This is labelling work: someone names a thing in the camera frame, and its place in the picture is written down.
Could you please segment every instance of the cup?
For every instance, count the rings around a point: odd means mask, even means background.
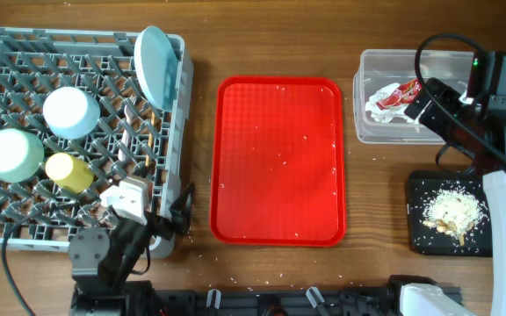
[[[32,177],[44,161],[36,135],[15,128],[0,131],[0,179],[17,183]]]
[[[58,137],[75,140],[90,133],[101,115],[97,100],[73,87],[52,92],[42,109],[48,127]]]
[[[71,154],[53,154],[46,161],[46,174],[58,186],[74,193],[81,193],[93,183],[89,164]]]

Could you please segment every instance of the white cup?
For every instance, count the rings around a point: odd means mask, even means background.
[[[52,133],[66,140],[90,133],[101,116],[97,100],[72,87],[52,92],[44,102],[42,113]]]

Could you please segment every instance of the light green cup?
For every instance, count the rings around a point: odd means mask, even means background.
[[[43,161],[44,147],[36,135],[15,128],[0,131],[0,180],[27,180]]]

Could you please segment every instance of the cable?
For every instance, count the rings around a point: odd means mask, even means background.
[[[151,266],[151,256],[149,255],[149,246],[146,247],[146,259],[148,261],[148,264],[146,265],[146,269],[143,270],[143,271],[136,271],[136,270],[132,270],[130,271],[130,274],[133,274],[133,275],[136,275],[136,276],[143,276],[146,274],[146,272],[148,272],[149,270],[149,266]]]
[[[467,126],[462,124],[462,122],[460,122],[457,118],[454,118],[452,116],[452,114],[450,112],[448,112],[448,110],[446,110],[442,104],[440,104],[440,102],[435,98],[435,96],[433,96],[432,92],[430,92],[429,88],[427,87],[427,83],[424,81],[423,75],[421,74],[421,53],[423,52],[424,48],[426,48],[432,41],[439,40],[439,39],[459,40],[459,41],[464,42],[467,45],[475,48],[475,50],[478,51],[479,54],[481,54],[481,55],[485,54],[485,50],[478,43],[474,42],[473,40],[471,40],[465,36],[455,34],[455,33],[448,33],[448,32],[433,35],[433,36],[429,37],[428,39],[426,39],[423,43],[421,43],[421,45],[417,49],[417,52],[415,55],[415,73],[416,73],[417,81],[419,82],[419,84],[421,84],[421,87],[427,93],[427,95],[430,97],[433,104],[436,105],[438,107],[438,109],[440,109],[440,111],[442,113],[444,113],[445,116],[450,121],[452,121],[452,123],[454,123],[458,128],[460,128],[461,130],[466,132],[468,135],[470,135],[474,140],[476,140],[477,142],[482,144],[482,146],[484,146],[489,151],[489,153],[491,153],[502,164],[502,169],[503,169],[503,171],[506,172],[506,157],[505,157],[505,155],[503,153],[501,153],[497,148],[495,148],[495,147],[491,146],[489,143],[487,143],[482,137],[480,137],[474,131],[472,131]]]
[[[25,222],[29,221],[30,219],[35,218],[45,212],[53,212],[56,210],[60,210],[63,208],[68,208],[70,206],[74,206],[76,204],[77,203],[54,206],[49,209],[41,209],[36,212],[33,212],[33,213],[27,215],[26,217],[24,217],[23,219],[21,219],[20,221],[18,221],[17,223],[15,223],[15,225],[13,225],[13,227],[9,231],[4,233],[4,241],[1,244],[1,263],[4,266],[4,272],[5,272],[5,276],[7,277],[7,281],[9,281],[9,285],[11,286],[11,289],[15,293],[15,296],[17,297],[18,302],[23,306],[23,308],[25,309],[25,311],[29,315],[34,315],[34,312],[31,309],[31,307],[26,303],[25,298],[23,298],[23,295],[21,295],[21,292],[18,290],[18,287],[15,284],[15,280],[13,280],[13,276],[11,275],[11,271],[9,270],[9,264],[7,263],[7,243],[9,242],[10,237],[15,232],[17,232],[17,230],[21,227],[21,225],[23,225]]]

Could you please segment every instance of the dish rack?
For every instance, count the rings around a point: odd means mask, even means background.
[[[0,130],[18,128],[42,140],[45,156],[68,153],[89,163],[97,176],[91,187],[73,194],[49,180],[40,166],[23,183],[0,180],[0,247],[15,221],[41,207],[54,211],[37,216],[11,236],[9,248],[67,251],[69,240],[84,226],[113,228],[117,219],[95,198],[110,184],[141,172],[149,157],[154,183],[151,210],[170,219],[169,206],[181,189],[179,163],[184,123],[189,117],[193,65],[180,36],[168,34],[177,56],[173,111],[153,107],[141,92],[134,68],[137,32],[64,31],[0,28]],[[60,87],[76,87],[100,104],[101,118],[92,133],[79,140],[53,135],[42,116],[44,100]],[[137,113],[127,123],[124,109]],[[130,144],[120,143],[127,131]],[[127,156],[118,160],[118,152]],[[64,207],[67,204],[76,206]],[[157,239],[150,250],[163,256],[174,239]]]

